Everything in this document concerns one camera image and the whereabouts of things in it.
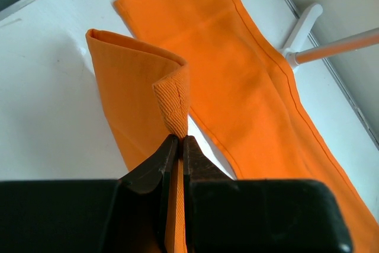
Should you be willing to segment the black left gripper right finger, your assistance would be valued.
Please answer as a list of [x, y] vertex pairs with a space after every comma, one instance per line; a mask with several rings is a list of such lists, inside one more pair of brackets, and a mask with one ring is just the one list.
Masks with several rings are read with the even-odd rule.
[[233, 180], [184, 139], [188, 252], [352, 252], [332, 192], [316, 180]]

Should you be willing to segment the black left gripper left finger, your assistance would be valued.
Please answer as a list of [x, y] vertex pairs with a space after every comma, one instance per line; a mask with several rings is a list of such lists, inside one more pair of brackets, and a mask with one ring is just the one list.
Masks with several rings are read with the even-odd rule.
[[178, 138], [116, 180], [1, 182], [2, 252], [173, 252]]

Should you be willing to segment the orange trousers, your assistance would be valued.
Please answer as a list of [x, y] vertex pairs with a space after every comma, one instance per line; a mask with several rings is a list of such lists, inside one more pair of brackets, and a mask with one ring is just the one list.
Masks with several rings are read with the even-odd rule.
[[135, 169], [192, 117], [239, 179], [312, 178], [335, 195], [355, 252], [378, 224], [305, 111], [294, 74], [241, 0], [116, 0], [132, 37], [86, 41], [105, 117]]

